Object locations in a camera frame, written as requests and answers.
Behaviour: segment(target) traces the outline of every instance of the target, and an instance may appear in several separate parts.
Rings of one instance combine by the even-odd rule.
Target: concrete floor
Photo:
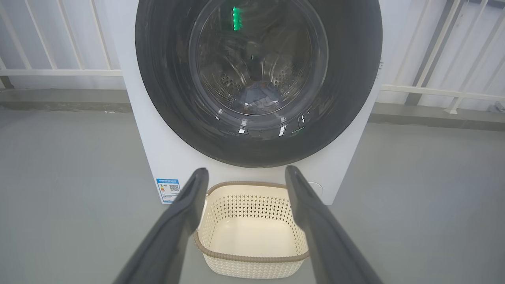
[[[384,283],[504,283],[505,132],[368,124],[331,211]],[[0,283],[111,283],[166,207],[132,114],[0,111]],[[180,283],[220,276],[188,242]]]

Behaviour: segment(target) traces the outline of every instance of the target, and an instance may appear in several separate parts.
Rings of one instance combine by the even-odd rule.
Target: basket rim
[[[285,185],[278,184],[278,183],[259,182],[259,181],[227,181],[227,182],[218,183],[217,185],[213,186],[207,192],[207,194],[210,195],[216,189],[223,187],[223,186],[227,186],[227,185],[257,185],[257,186],[283,188],[286,190]],[[282,256],[282,257],[256,257],[256,256],[239,256],[239,255],[232,255],[232,254],[224,254],[224,253],[218,253],[215,251],[211,251],[211,250],[207,249],[206,247],[204,247],[200,242],[200,238],[198,237],[198,230],[196,230],[194,232],[193,238],[194,238],[194,243],[196,244],[196,247],[203,254],[211,256],[211,257],[215,257],[215,258],[225,259],[225,260],[256,262],[256,263],[296,262],[296,261],[302,261],[302,260],[308,258],[310,255],[308,250],[307,250],[307,252],[305,252],[304,254],[301,254],[301,255]]]

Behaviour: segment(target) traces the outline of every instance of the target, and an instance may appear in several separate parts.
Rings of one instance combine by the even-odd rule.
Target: white wall
[[[41,41],[24,0],[0,0],[33,69],[51,69]],[[27,0],[56,66],[78,69],[71,41],[58,8],[58,0]],[[100,35],[89,0],[62,0],[74,34],[84,69],[107,69]],[[97,17],[104,35],[111,69],[120,69],[114,42],[110,35],[103,0],[96,0]],[[24,69],[25,65],[3,21],[0,21],[0,58],[8,69]],[[10,76],[15,88],[100,88],[125,89],[122,77],[82,76]]]
[[[385,74],[386,84],[412,86],[416,74],[421,65],[428,44],[431,40],[433,32],[438,23],[438,19],[445,6],[445,1],[432,0],[425,12],[425,17],[416,36],[414,44],[406,58],[406,64],[402,70],[399,70],[401,62],[406,55],[409,42],[413,38],[413,34],[419,20],[419,16],[423,9],[426,0],[414,0],[408,15],[407,24],[403,30],[402,38],[398,44],[396,57],[391,62]],[[457,58],[456,64],[448,72],[449,66],[457,53],[459,46],[462,44],[463,37],[470,27],[472,19],[479,12],[479,4],[467,3],[463,6],[459,18],[450,34],[450,37],[445,45],[445,48],[440,56],[436,68],[427,85],[428,88],[459,90],[461,91],[462,83],[467,76],[472,64],[474,63],[478,53],[483,48],[484,42],[495,25],[501,9],[486,7],[480,20],[477,22],[474,32],[470,35],[467,44]],[[491,86],[486,88],[493,72],[500,64],[505,56],[505,32],[498,36],[496,45],[489,53],[489,57],[485,60],[482,68],[477,70],[478,75],[474,83],[470,86],[469,92],[492,94],[505,97],[505,68],[496,75],[496,79]],[[381,91],[377,101],[381,103],[403,104],[407,98],[407,93]],[[452,97],[442,97],[424,94],[419,101],[422,106],[448,107],[452,101]],[[490,101],[480,101],[464,99],[460,105],[463,109],[486,110],[492,104]]]

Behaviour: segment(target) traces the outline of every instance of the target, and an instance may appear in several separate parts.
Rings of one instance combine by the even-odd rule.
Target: washing machine
[[[407,0],[108,0],[153,194],[285,183],[332,204],[410,6]]]

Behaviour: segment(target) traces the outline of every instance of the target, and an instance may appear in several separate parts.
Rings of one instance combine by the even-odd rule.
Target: laundry basket
[[[225,182],[207,193],[196,246],[216,273],[283,278],[309,256],[305,233],[293,221],[286,187]]]

